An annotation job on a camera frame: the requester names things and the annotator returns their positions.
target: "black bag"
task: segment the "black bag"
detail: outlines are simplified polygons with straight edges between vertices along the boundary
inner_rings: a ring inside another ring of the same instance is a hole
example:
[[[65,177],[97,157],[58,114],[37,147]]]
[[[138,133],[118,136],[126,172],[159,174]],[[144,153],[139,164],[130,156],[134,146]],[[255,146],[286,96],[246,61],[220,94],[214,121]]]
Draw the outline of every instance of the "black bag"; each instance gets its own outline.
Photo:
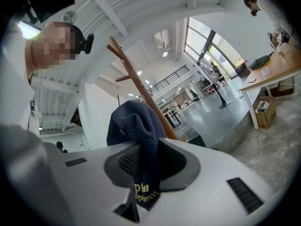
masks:
[[[245,62],[243,62],[240,66],[236,67],[234,70],[240,78],[243,78],[243,77],[248,76],[250,74],[249,70],[246,67]]]
[[[263,67],[268,60],[269,60],[269,55],[265,55],[261,58],[258,58],[254,60],[254,62],[251,64],[250,69],[255,70],[260,67]]]

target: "white shirt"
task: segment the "white shirt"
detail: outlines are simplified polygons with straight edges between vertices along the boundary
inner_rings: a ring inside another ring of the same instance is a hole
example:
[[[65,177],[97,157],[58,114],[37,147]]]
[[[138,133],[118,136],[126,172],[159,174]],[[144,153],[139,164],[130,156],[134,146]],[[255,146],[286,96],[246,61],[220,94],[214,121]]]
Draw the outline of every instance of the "white shirt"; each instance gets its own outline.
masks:
[[[292,35],[292,26],[287,22],[283,12],[271,0],[257,0],[257,5],[269,16],[275,33],[280,34],[281,28],[283,28],[289,35]]]
[[[30,106],[34,90],[26,74],[25,44],[21,33],[10,32],[0,45],[0,124],[19,125],[39,136],[41,114]]]

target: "cardboard box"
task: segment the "cardboard box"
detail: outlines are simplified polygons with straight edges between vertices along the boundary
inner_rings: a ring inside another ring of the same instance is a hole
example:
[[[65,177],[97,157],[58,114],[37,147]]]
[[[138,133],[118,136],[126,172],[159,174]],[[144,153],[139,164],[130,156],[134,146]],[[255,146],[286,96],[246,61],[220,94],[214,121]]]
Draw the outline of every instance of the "cardboard box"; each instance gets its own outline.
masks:
[[[260,97],[253,105],[254,110],[256,110],[260,100],[269,102],[269,106],[264,112],[255,111],[258,126],[266,129],[272,125],[274,118],[276,117],[276,104],[273,96]]]

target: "tiled floor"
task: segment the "tiled floor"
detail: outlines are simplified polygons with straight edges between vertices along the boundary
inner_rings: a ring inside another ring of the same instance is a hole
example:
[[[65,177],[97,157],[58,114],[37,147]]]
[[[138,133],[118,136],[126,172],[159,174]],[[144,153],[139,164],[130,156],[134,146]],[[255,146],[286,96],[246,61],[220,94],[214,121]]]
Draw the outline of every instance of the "tiled floor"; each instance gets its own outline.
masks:
[[[294,84],[301,85],[301,74]],[[251,130],[230,153],[269,182],[275,192],[287,184],[301,156],[301,87],[294,89],[293,95],[276,99],[273,126]]]

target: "black railing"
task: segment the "black railing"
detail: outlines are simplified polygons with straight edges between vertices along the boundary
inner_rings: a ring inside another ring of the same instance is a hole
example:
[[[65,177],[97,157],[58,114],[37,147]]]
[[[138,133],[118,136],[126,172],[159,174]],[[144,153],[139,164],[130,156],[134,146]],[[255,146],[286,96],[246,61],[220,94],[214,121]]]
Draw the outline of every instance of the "black railing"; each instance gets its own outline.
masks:
[[[188,73],[189,69],[187,69],[186,65],[181,67],[180,69],[173,72],[171,75],[167,76],[165,79],[161,80],[158,84],[154,85],[151,89],[149,89],[149,93],[151,96],[154,96],[157,94],[160,90],[163,90],[168,85],[175,82],[178,78],[183,76],[184,74]],[[136,100],[142,101],[142,96],[139,96]]]

